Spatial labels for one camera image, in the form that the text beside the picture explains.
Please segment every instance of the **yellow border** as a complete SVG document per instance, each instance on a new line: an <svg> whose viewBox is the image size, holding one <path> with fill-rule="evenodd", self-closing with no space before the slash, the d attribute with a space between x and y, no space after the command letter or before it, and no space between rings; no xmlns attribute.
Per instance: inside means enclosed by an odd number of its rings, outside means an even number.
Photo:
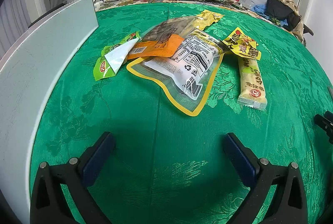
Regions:
<svg viewBox="0 0 333 224"><path fill-rule="evenodd" d="M154 81L155 83L157 83L164 91L164 93L166 94L167 98L171 101L171 103L176 107L178 108L180 111L184 112L185 114L189 115L189 116L197 116L200 111L203 109L207 99L208 99L208 96L209 96L209 93L210 93L210 90L211 90L211 87L213 85L213 82L214 82L214 79L215 79L215 76L216 76L216 73L217 73L217 70L219 69L220 67L220 64L222 62L222 59L223 59L223 55L224 54L221 54L220 55L220 58L219 58L219 61L216 65L216 67L214 68L211 76L210 76L210 79L208 81L208 84L207 84L207 87L206 87L206 91L204 93L204 96L203 98L201 99L200 103L198 104L198 106L195 108L194 111L189 111L188 109L186 109L185 107L183 107L182 105L180 105L176 100L174 100L174 98L171 96L171 94L169 93L169 90L167 89L167 87L164 85L164 83L162 83L160 80L156 79L156 78L152 78L152 77L148 77L148 76L145 76L143 74L140 74L138 73L136 70L132 69L132 66L133 65L136 65L142 61L144 61L145 59L147 59L147 57L145 58L138 58L136 59L135 61L132 61L131 63L129 63L126 68L127 70L129 70L132 74L136 75L136 76L139 76L139 77L142 77L142 78L145 78L145 79L149 79L149 80L152 80Z"/></svg>

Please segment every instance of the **green tablecloth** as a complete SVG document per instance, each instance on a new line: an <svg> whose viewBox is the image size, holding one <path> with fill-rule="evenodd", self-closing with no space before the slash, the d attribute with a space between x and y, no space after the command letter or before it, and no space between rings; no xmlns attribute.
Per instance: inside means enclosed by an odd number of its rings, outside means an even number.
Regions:
<svg viewBox="0 0 333 224"><path fill-rule="evenodd" d="M123 66L115 77L95 82L93 67L105 45L168 18L202 10L225 16L206 31L224 39L236 27L255 39L268 105L265 111L240 106L237 58L226 55L209 99L197 117L175 108L154 82ZM155 3L97 12L99 28L60 77L39 124L31 159L32 189L38 164L61 164L80 156L106 130L117 149L89 191L114 224L223 224L249 189L223 154L221 135L234 132L257 157L302 172L309 223L324 208L332 171L332 149L316 113L333 110L330 82L317 61L289 33L260 19L212 6ZM271 188L257 216L272 199ZM75 218L81 216L66 191Z"/></svg>

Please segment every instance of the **blue gripper pad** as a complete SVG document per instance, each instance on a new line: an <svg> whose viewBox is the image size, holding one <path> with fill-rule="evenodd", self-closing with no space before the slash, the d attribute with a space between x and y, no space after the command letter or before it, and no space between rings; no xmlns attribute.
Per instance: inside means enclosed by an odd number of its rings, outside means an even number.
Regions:
<svg viewBox="0 0 333 224"><path fill-rule="evenodd" d="M105 161L115 148L116 141L111 133L104 132L100 139L102 139L101 142L98 140L93 147L86 150L94 149L94 152L82 169L81 182L84 187L95 183Z"/></svg>
<svg viewBox="0 0 333 224"><path fill-rule="evenodd" d="M251 164L243 151L248 148L245 148L233 133L226 134L223 137L222 145L224 152L237 171L243 185L254 187L257 183L257 174L259 171Z"/></svg>

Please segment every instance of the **metal screw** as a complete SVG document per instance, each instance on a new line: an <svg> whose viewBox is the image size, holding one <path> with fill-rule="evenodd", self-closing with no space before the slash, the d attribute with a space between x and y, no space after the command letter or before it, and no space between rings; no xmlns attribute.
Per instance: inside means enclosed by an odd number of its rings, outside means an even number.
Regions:
<svg viewBox="0 0 333 224"><path fill-rule="evenodd" d="M298 164L296 162L292 162L291 163L291 166L294 168L294 169L297 169L298 168Z"/></svg>
<svg viewBox="0 0 333 224"><path fill-rule="evenodd" d="M44 168L46 167L46 162L42 162L42 163L40 163L40 164L39 164L39 167L40 167L41 169L44 169Z"/></svg>
<svg viewBox="0 0 333 224"><path fill-rule="evenodd" d="M269 161L266 158L261 158L260 163L263 165L267 165L269 163Z"/></svg>
<svg viewBox="0 0 333 224"><path fill-rule="evenodd" d="M78 159L76 157L72 157L70 160L69 160L69 163L71 165L75 165L76 163L78 162Z"/></svg>

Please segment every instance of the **beige cloth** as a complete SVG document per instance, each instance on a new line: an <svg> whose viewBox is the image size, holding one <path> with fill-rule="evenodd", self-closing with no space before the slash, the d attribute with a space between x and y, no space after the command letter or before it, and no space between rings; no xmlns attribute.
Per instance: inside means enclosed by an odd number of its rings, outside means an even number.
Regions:
<svg viewBox="0 0 333 224"><path fill-rule="evenodd" d="M282 2L284 5L287 5L290 9L293 10L294 14L299 16L301 20L299 23L296 25L296 27L291 31L302 43L304 38L303 38L303 30L304 30L304 24L303 24L303 18L302 16L299 15L298 7L295 5L293 0L278 0Z"/></svg>

